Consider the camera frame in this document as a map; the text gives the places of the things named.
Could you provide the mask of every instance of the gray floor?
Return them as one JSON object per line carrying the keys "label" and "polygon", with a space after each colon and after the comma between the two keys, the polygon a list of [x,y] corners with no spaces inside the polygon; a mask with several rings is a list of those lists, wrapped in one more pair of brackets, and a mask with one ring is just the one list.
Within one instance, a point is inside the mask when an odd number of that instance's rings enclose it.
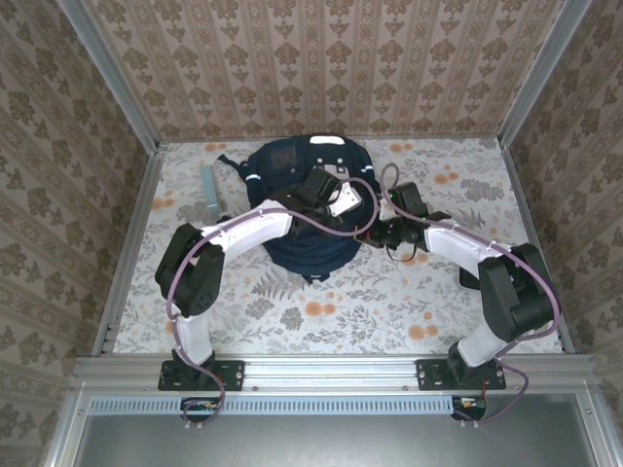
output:
{"label": "gray floor", "polygon": [[574,401],[526,397],[477,429],[448,416],[231,415],[201,430],[170,415],[95,416],[76,465],[595,466]]}

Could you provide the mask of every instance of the black cable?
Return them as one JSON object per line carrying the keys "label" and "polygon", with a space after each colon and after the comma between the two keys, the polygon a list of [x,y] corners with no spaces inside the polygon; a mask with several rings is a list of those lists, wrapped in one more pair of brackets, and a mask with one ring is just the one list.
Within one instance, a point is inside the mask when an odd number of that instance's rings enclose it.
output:
{"label": "black cable", "polygon": [[397,260],[395,259],[393,256],[391,256],[391,253],[389,253],[389,247],[386,246],[385,247],[385,251],[387,252],[387,256],[390,258],[390,260],[392,261],[396,261],[398,263],[408,263],[411,260],[413,260],[416,257],[416,251],[418,251],[418,246],[414,243],[413,245],[413,254],[411,255],[411,258],[409,258],[408,260]]}

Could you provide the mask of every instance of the floral tablecloth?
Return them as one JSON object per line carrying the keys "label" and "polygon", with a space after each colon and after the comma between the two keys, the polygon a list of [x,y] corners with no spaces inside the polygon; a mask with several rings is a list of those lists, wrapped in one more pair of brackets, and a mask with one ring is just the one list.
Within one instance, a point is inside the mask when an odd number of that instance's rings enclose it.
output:
{"label": "floral tablecloth", "polygon": [[[415,181],[434,210],[496,240],[527,240],[499,146],[494,139],[357,140],[372,156],[377,176],[396,162],[401,181]],[[248,209],[244,184],[216,161],[225,153],[243,161],[263,142],[183,143],[169,146],[145,229],[115,352],[169,352],[173,346],[165,301],[154,273],[183,223],[199,227],[207,211],[201,168],[211,164],[224,214]],[[407,260],[403,245],[396,259]],[[323,283],[273,264],[264,248],[236,258],[224,270],[220,295],[209,310],[217,352],[240,354],[445,353],[483,319],[480,293],[458,285],[458,267],[421,251],[397,262],[363,245]],[[560,352],[557,336],[518,346],[516,352]]]}

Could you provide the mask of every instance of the dark blue backpack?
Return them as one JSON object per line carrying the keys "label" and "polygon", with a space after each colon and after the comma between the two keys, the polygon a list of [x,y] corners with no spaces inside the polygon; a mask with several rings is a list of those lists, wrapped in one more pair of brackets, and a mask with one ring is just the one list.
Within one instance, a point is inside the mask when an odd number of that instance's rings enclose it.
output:
{"label": "dark blue backpack", "polygon": [[[338,178],[359,177],[380,190],[375,180],[374,168],[368,152],[354,141],[340,136],[345,144],[312,144],[313,136],[296,136],[265,144],[248,161],[237,164],[225,157],[219,161],[232,166],[246,184],[251,207],[267,199],[270,194],[292,184],[303,182],[315,166],[320,166]],[[364,202],[345,213],[342,231],[353,231],[372,215],[372,200],[361,185],[352,186]],[[308,227],[296,234],[264,243],[273,262],[301,274],[308,283],[315,279],[324,281],[329,273],[348,263],[359,250],[361,243],[353,238],[338,237]]]}

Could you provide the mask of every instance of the damask wallpaper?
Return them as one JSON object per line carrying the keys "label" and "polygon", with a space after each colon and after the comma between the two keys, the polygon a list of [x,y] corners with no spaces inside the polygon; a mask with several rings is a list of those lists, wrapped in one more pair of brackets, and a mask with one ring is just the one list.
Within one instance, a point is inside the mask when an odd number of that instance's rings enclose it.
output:
{"label": "damask wallpaper", "polygon": [[574,343],[622,428],[623,2],[593,2],[511,150]]}
{"label": "damask wallpaper", "polygon": [[561,0],[87,0],[163,140],[497,133]]}
{"label": "damask wallpaper", "polygon": [[45,455],[145,162],[55,1],[1,1],[0,465]]}

